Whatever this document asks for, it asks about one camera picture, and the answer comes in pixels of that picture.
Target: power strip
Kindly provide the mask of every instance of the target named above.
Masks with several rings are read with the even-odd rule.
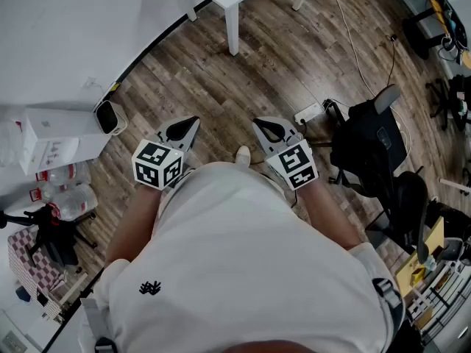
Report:
[[[298,123],[300,126],[302,125],[301,121],[304,121],[305,123],[308,123],[312,118],[323,114],[325,111],[322,108],[320,104],[313,103],[311,106],[306,107],[303,111],[300,113],[297,113],[294,116],[294,121]]]

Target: pink checkered tablecloth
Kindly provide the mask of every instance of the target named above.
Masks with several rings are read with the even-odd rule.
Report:
[[[43,254],[41,248],[33,254],[36,267],[33,266],[25,247],[28,245],[31,248],[35,244],[35,239],[29,229],[23,229],[8,237],[10,268],[31,298],[44,309],[47,315],[55,318],[61,311],[61,306],[49,297],[49,289],[60,273],[52,266],[51,260]],[[38,290],[48,298],[45,306],[38,301]]]

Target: plastic water bottle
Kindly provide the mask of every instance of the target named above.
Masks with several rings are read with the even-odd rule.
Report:
[[[53,208],[54,217],[63,221],[73,221],[96,208],[98,200],[89,185],[81,184],[66,192],[58,193],[49,205]]]
[[[86,162],[72,163],[59,168],[53,168],[52,170],[42,171],[36,178],[38,180],[46,180],[53,185],[91,183],[90,169]]]
[[[42,202],[51,202],[55,195],[67,191],[70,185],[53,185],[49,182],[38,183],[38,188],[29,192],[29,197],[32,202],[41,200]]]

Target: forearm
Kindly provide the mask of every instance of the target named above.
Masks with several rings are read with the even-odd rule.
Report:
[[[106,253],[105,267],[117,259],[133,261],[150,241],[162,192],[141,185],[123,215]]]
[[[361,243],[358,231],[320,179],[300,188],[298,194],[304,200],[311,225],[315,229],[346,250]]]

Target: wooden floor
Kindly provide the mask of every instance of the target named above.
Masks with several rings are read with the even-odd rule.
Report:
[[[124,80],[113,101],[124,107],[130,125],[91,163],[98,218],[82,230],[99,248],[93,253],[79,243],[89,279],[99,270],[135,190],[132,153],[162,122],[184,115],[202,119],[188,160],[195,168],[232,161],[241,145],[250,147],[252,161],[260,161],[263,153],[251,127],[254,117],[273,115],[292,121],[295,113],[326,98],[354,105],[371,97],[358,73],[336,1],[306,0],[299,12],[292,10],[292,2],[246,0],[241,4],[240,54],[235,57],[227,48],[224,12],[211,3],[198,12],[195,22],[186,21],[156,45]],[[461,181],[466,142],[453,123],[443,132],[441,120],[429,118],[431,95],[425,83],[440,76],[438,63],[425,62],[412,52],[402,33],[404,8],[396,2],[341,0],[341,4],[365,80],[374,93],[386,86],[391,69],[392,44],[386,36],[395,33],[399,37],[392,82],[399,85],[402,97],[394,109],[404,118],[397,117],[404,137],[410,129],[412,139],[407,138],[411,151],[400,170],[425,166],[429,194],[469,214],[470,200],[438,183],[439,177]],[[318,141],[329,140],[333,133],[332,123],[324,116],[310,121],[308,128],[308,136]],[[329,152],[314,152],[324,179],[336,174]],[[276,179],[266,165],[254,168]],[[330,189],[362,233],[381,211],[376,200],[342,186]],[[289,191],[286,196],[294,198]],[[296,212],[306,218],[301,202]],[[383,247],[380,253],[389,267],[402,262],[396,261],[400,250],[394,245]]]

